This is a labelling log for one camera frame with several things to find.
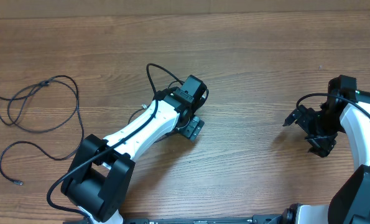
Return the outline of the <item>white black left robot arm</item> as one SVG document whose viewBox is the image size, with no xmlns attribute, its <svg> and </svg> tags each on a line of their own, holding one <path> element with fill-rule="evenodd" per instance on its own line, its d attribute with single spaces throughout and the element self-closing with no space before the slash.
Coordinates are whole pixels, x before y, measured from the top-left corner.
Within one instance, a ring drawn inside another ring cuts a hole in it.
<svg viewBox="0 0 370 224">
<path fill-rule="evenodd" d="M 103 139 L 87 136 L 63 181 L 62 194 L 85 214 L 81 223 L 122 223 L 123 203 L 138 158 L 166 134 L 194 141 L 204 122 L 195 111 L 207 86 L 190 75 L 180 87 L 158 91 L 150 106 L 122 130 Z"/>
</svg>

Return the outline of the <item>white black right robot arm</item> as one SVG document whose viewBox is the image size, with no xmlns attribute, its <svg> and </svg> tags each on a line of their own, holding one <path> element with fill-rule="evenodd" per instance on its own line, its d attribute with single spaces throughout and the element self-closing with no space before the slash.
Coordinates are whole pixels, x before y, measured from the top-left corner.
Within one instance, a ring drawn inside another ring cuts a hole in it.
<svg viewBox="0 0 370 224">
<path fill-rule="evenodd" d="M 370 92 L 357 88 L 357 80 L 340 75 L 328 83 L 320 110 L 301 102 L 284 121 L 306 132 L 310 152 L 326 157 L 339 132 L 348 138 L 354 173 L 328 205 L 293 204 L 274 223 L 370 223 Z"/>
</svg>

